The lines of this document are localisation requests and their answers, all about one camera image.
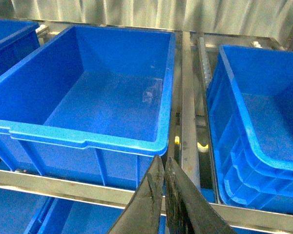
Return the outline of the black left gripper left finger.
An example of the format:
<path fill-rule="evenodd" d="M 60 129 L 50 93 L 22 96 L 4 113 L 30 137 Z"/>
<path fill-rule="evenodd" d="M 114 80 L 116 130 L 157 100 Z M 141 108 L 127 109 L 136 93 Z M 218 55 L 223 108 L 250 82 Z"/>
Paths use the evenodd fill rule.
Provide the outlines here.
<path fill-rule="evenodd" d="M 130 202 L 108 230 L 109 234 L 158 233 L 164 172 L 161 157 L 155 156 Z"/>

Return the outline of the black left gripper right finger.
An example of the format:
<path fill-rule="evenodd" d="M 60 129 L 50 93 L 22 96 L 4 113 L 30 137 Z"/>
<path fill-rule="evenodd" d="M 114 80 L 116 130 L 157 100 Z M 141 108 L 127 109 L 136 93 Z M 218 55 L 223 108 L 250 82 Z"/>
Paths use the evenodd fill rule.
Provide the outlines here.
<path fill-rule="evenodd" d="M 190 178 L 169 157 L 165 168 L 167 226 L 171 234 L 234 234 Z"/>

